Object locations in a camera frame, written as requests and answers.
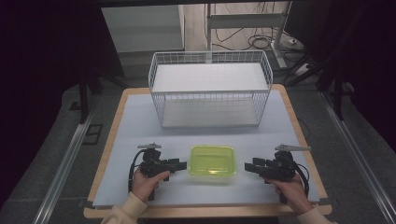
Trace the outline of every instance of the desk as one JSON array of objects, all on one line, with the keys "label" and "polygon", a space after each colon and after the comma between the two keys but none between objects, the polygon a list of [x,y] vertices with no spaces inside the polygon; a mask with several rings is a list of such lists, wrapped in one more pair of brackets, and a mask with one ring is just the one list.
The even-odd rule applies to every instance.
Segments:
[{"label": "desk", "polygon": [[[278,90],[281,93],[283,102],[288,110],[290,121],[296,132],[299,143],[301,146],[306,147],[303,132],[300,128],[297,118],[295,117],[293,108],[291,106],[289,97],[286,90],[281,85],[273,85],[273,90]],[[91,192],[88,201],[92,202],[99,184],[102,180],[103,174],[106,169],[107,161],[109,159],[113,144],[117,135],[120,125],[120,120],[124,111],[125,103],[130,94],[149,94],[149,89],[127,89],[121,96],[120,104],[117,109],[116,116],[107,138],[105,150],[102,155],[95,179],[92,183]],[[320,199],[327,199],[327,193],[318,175],[318,170],[312,159],[309,151],[304,152],[304,156],[310,170],[311,178],[318,188],[318,195]],[[331,205],[321,205],[319,207],[323,214],[330,214],[332,211]],[[88,218],[104,217],[109,212],[108,209],[84,209],[84,216]],[[279,217],[291,216],[292,211],[284,204],[274,203],[265,205],[230,205],[230,206],[194,206],[194,207],[149,207],[141,217]]]}]

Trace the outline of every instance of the human hand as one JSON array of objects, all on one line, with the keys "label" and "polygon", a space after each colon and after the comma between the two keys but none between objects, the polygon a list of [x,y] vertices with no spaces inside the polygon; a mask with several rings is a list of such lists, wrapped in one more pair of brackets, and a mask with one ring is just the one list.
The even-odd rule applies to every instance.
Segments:
[{"label": "human hand", "polygon": [[154,177],[146,177],[140,173],[140,167],[134,172],[134,182],[132,184],[132,194],[140,201],[146,203],[151,192],[159,187],[159,182],[168,177],[169,171],[162,172]]},{"label": "human hand", "polygon": [[299,175],[296,174],[289,182],[267,178],[264,178],[264,180],[276,186],[276,193],[285,195],[288,199],[288,205],[297,216],[309,212],[313,208],[311,202],[305,196],[303,182]]}]

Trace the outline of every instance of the gray floor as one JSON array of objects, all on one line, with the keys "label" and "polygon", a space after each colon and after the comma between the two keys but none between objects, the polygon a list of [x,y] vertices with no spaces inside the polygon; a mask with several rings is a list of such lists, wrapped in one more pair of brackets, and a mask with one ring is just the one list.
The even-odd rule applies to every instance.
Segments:
[{"label": "gray floor", "polygon": [[[271,51],[267,51],[267,55],[273,69],[277,71],[274,55]],[[289,56],[294,56],[291,57],[291,61],[287,61],[292,65],[292,61],[300,55]],[[131,87],[147,87],[150,53],[121,54],[120,59],[125,72],[125,77],[121,80]],[[283,83],[285,78],[286,73],[275,72],[275,83]],[[315,88],[316,80],[317,77],[311,77],[295,87],[287,88],[287,91],[296,116],[301,122],[306,141],[312,147],[312,155],[332,203],[333,210],[328,218],[338,223],[387,223]],[[85,202],[91,189],[122,94],[122,88],[105,79],[101,81],[105,89],[99,96],[91,124],[102,124],[103,130],[97,144],[92,144],[91,136],[85,137],[85,144],[79,149],[49,223],[100,223],[99,219],[85,218],[81,204]],[[58,118],[34,162],[5,202],[0,213],[0,223],[33,222],[78,126],[79,111],[69,109],[73,102],[78,102],[78,95],[77,87],[64,93],[63,106]],[[345,124],[369,166],[390,198],[394,200],[396,154],[350,103],[348,96],[343,98],[343,115]],[[263,223],[263,219],[260,218],[237,221]],[[280,217],[279,221],[285,224],[298,223],[295,217]]]}]

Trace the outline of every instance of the metal rail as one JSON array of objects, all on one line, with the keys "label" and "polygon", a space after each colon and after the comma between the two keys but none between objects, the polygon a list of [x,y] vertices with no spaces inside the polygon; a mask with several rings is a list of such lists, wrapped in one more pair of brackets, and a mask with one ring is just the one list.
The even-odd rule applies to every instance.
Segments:
[{"label": "metal rail", "polygon": [[329,95],[321,92],[320,96],[327,108],[327,111],[330,114],[330,117],[332,118],[332,121],[335,124],[337,131],[343,138],[353,161],[361,172],[361,176],[363,177],[369,190],[372,192],[379,209],[385,217],[385,220],[388,222],[388,224],[396,223],[396,210],[392,204],[392,199],[386,193],[381,182],[376,178],[373,170],[370,168],[370,165],[361,153],[359,146],[353,139],[345,123],[341,121],[334,113],[332,109],[332,100],[330,99]]},{"label": "metal rail", "polygon": [[35,215],[35,219],[33,221],[34,224],[36,223],[42,224],[49,222],[52,211],[55,207],[55,204],[58,201],[62,189],[64,188],[64,183],[70,173],[70,170],[73,166],[73,162],[78,154],[79,147],[81,146],[85,133],[87,132],[88,127],[90,126],[93,111],[96,108],[98,100],[99,100],[99,96],[94,95],[92,97],[90,113],[88,114],[85,123],[78,125],[76,132],[73,135],[72,141],[70,142],[70,145],[64,154],[64,158],[62,159],[62,162],[59,165],[58,171],[56,172],[55,177],[52,179],[52,182],[49,186],[49,190],[46,196],[44,197],[44,200],[40,205],[37,214]]}]

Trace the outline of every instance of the plastic lid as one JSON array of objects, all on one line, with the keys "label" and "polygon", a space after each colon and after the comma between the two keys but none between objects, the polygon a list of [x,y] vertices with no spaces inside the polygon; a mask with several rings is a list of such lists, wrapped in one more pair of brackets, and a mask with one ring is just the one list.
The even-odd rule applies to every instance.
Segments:
[{"label": "plastic lid", "polygon": [[232,147],[194,146],[189,166],[191,175],[230,176],[235,174]]}]

